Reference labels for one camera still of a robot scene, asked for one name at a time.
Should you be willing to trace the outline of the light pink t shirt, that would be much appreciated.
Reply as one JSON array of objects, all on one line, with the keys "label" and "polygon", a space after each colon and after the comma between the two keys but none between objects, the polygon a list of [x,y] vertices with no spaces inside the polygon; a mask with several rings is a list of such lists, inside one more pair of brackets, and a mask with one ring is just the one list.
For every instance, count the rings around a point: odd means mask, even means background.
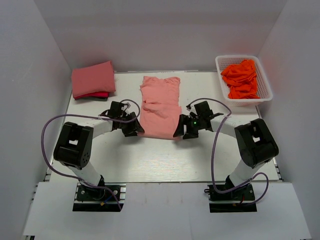
[{"label": "light pink t shirt", "polygon": [[180,78],[157,78],[144,76],[140,91],[142,95],[140,125],[144,138],[175,140],[173,137],[182,114],[179,105]]}]

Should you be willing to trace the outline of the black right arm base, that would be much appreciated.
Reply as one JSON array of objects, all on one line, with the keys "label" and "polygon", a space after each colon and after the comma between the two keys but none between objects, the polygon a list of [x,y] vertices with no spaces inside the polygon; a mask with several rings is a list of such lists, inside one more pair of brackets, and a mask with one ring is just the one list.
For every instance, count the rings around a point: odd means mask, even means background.
[{"label": "black right arm base", "polygon": [[252,203],[256,200],[251,183],[228,193],[218,193],[213,185],[204,189],[208,195],[210,213],[255,213],[257,206]]}]

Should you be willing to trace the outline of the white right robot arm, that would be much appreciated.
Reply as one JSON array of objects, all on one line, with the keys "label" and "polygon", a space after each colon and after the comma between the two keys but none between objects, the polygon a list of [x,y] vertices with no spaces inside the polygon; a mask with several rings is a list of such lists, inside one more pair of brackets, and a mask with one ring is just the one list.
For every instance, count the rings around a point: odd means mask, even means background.
[{"label": "white right robot arm", "polygon": [[211,160],[214,161],[215,149],[220,133],[233,137],[237,141],[240,161],[234,171],[225,180],[226,195],[236,200],[244,193],[244,187],[256,178],[258,170],[279,154],[268,126],[261,118],[245,123],[241,119],[222,113],[207,117],[190,113],[180,115],[174,138],[196,139],[200,130],[215,132]]}]

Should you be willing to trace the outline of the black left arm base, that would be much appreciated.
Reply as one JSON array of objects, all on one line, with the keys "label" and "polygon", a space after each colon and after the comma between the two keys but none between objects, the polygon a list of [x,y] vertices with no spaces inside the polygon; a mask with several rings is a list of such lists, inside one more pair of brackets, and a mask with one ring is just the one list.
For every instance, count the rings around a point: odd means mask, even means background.
[{"label": "black left arm base", "polygon": [[116,196],[120,207],[125,203],[126,184],[125,183],[105,183],[112,193],[106,189],[91,188],[81,183],[77,184],[73,201],[73,212],[92,213],[116,213],[120,212]]}]

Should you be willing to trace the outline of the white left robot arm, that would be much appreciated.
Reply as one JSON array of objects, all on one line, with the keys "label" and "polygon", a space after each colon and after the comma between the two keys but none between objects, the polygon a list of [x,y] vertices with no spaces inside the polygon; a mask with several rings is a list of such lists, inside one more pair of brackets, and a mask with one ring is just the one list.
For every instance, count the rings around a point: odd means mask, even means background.
[{"label": "white left robot arm", "polygon": [[134,112],[110,115],[105,112],[97,119],[82,124],[66,122],[57,140],[53,158],[70,169],[81,184],[89,187],[88,193],[99,200],[105,196],[104,177],[90,163],[93,140],[120,129],[125,137],[135,137],[145,130]]}]

